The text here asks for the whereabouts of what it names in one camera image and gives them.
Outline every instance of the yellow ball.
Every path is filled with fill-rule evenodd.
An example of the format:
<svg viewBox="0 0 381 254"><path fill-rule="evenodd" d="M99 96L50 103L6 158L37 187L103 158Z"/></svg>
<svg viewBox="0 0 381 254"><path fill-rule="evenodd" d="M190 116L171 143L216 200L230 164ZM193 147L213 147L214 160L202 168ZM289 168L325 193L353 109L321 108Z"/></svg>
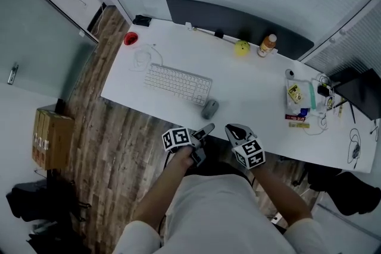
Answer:
<svg viewBox="0 0 381 254"><path fill-rule="evenodd" d="M244 57L250 52L250 45L244 40L239 40L234 45L234 53L238 57Z"/></svg>

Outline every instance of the white t-shirt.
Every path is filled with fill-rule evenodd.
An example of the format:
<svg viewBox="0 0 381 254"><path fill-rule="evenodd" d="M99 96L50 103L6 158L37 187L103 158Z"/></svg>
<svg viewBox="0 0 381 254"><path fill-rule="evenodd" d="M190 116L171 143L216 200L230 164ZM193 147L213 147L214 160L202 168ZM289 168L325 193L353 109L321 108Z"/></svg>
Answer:
<svg viewBox="0 0 381 254"><path fill-rule="evenodd" d="M141 221L126 226L114 254L328 253L320 225L294 223L284 235L260 212L249 183L238 175L183 179L167 211L164 246Z"/></svg>

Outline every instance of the door handle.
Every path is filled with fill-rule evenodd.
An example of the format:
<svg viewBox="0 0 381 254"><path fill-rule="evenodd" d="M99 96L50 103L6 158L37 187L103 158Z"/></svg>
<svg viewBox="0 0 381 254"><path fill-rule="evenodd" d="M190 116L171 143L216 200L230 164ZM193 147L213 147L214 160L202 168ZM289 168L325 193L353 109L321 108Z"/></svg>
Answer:
<svg viewBox="0 0 381 254"><path fill-rule="evenodd" d="M8 81L7 81L8 85L13 85L14 79L16 77L17 70L18 70L18 64L15 62L12 69L11 69L11 73L10 73L10 76L8 78Z"/></svg>

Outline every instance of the person's left hand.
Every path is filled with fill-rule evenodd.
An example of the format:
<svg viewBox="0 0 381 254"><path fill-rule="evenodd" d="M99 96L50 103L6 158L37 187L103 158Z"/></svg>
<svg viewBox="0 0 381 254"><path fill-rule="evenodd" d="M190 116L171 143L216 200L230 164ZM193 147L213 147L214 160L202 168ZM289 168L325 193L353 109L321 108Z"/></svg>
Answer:
<svg viewBox="0 0 381 254"><path fill-rule="evenodd" d="M185 171L193 165L193 160L190 158L192 148L185 146L176 152L170 162L174 166L183 168Z"/></svg>

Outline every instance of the white bottle cap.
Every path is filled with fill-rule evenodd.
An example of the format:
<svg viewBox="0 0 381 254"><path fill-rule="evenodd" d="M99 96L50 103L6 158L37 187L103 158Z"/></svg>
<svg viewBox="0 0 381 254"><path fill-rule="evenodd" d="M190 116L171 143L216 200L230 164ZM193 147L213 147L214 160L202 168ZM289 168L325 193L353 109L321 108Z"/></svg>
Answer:
<svg viewBox="0 0 381 254"><path fill-rule="evenodd" d="M268 36L268 39L269 39L269 41L271 41L271 42L276 42L276 35L275 35L275 34L270 34L270 35Z"/></svg>

